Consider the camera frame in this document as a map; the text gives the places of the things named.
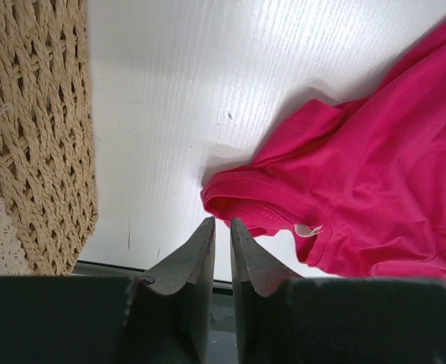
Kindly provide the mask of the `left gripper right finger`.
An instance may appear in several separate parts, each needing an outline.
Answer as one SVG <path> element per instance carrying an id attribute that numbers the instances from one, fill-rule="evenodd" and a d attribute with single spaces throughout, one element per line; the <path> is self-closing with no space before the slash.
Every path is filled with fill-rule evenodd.
<path id="1" fill-rule="evenodd" d="M 231 220 L 231 271 L 239 363 L 320 363 L 322 348 L 304 337 L 291 291 L 321 283 L 304 278 L 262 248 L 239 218 Z"/>

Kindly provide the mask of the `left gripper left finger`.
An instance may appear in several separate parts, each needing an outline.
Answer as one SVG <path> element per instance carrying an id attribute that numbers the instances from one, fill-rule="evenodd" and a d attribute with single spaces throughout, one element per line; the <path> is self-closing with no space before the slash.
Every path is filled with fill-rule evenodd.
<path id="1" fill-rule="evenodd" d="M 120 339 L 122 363 L 205 363 L 215 266 L 215 220 L 134 278 Z"/>

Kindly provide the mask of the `pink t shirt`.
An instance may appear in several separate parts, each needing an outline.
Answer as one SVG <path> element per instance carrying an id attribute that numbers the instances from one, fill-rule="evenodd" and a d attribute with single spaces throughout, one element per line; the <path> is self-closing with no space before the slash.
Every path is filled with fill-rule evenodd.
<path id="1" fill-rule="evenodd" d="M 291 231 L 326 273 L 446 281 L 446 21 L 370 96 L 308 101 L 201 197 L 254 237 Z"/>

